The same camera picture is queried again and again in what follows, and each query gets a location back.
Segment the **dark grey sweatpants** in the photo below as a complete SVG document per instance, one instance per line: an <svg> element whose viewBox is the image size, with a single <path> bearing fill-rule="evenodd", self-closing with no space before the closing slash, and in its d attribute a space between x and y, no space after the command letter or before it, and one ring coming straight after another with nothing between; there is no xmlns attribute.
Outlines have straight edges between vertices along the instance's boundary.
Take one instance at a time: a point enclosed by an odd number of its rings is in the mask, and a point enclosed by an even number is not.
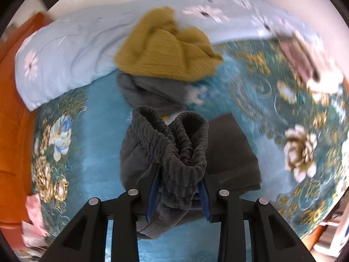
<svg viewBox="0 0 349 262"><path fill-rule="evenodd" d="M120 150L123 186L134 188L155 164L161 173L159 203L149 222L137 224L142 240L202 217L198 184L206 174L240 195L262 182L258 159L231 113L207 121L184 111L167 124L155 109L135 108Z"/></svg>

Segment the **teal floral bed blanket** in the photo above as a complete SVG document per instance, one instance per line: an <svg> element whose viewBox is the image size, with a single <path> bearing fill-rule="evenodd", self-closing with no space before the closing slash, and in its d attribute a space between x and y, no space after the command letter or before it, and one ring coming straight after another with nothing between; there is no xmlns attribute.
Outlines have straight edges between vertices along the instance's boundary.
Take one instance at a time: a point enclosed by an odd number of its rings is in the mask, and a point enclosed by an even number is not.
<svg viewBox="0 0 349 262"><path fill-rule="evenodd" d="M313 98L293 77L278 44L249 40L217 45L217 73L189 87L186 109L207 120L231 113L258 159L262 183L244 194L269 199L306 237L348 188L348 94ZM91 197L122 194L119 152L132 110L112 72L43 105L37 115L33 190L42 197L52 243ZM297 182L284 167L285 131L296 125L317 140L316 173Z"/></svg>

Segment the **grey cotton garment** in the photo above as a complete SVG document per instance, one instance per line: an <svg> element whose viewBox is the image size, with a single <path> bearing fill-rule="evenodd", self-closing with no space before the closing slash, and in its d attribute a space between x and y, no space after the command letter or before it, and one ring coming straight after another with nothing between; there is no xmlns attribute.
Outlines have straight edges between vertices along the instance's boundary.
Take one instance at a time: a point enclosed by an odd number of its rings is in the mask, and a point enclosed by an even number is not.
<svg viewBox="0 0 349 262"><path fill-rule="evenodd" d="M188 90L186 83L173 79L135 76L119 71L116 77L118 89L128 105L154 108L161 115L184 110Z"/></svg>

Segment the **light blue floral pillow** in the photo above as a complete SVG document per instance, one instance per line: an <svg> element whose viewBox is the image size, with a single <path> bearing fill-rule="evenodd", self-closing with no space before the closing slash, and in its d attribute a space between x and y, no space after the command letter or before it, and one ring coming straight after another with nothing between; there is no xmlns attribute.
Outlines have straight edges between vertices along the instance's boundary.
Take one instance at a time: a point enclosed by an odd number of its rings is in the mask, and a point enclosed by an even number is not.
<svg viewBox="0 0 349 262"><path fill-rule="evenodd" d="M115 70L112 58L148 11L173 8L181 27L202 30L212 43L314 32L264 0L139 0L77 10L29 35L15 55L15 83L34 111L60 95Z"/></svg>

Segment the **mustard yellow knit sweater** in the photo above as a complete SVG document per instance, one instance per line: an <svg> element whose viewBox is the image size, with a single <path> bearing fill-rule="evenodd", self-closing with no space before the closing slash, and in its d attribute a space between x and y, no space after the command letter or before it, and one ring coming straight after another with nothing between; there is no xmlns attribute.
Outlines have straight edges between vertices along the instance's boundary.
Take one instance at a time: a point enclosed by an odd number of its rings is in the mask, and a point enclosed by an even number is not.
<svg viewBox="0 0 349 262"><path fill-rule="evenodd" d="M196 27L178 29L169 7L146 13L132 29L114 60L134 76L197 82L216 72L223 57Z"/></svg>

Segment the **orange wooden bed frame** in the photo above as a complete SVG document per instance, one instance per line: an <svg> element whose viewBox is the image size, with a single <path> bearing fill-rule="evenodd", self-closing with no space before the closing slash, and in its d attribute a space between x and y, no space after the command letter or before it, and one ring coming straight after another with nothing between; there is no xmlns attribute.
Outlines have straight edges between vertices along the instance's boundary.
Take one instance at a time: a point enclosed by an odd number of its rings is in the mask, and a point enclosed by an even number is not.
<svg viewBox="0 0 349 262"><path fill-rule="evenodd" d="M31 148L36 113L24 105L15 85L15 54L22 42L51 23L38 13L1 44L1 228L16 229L28 221L31 194Z"/></svg>

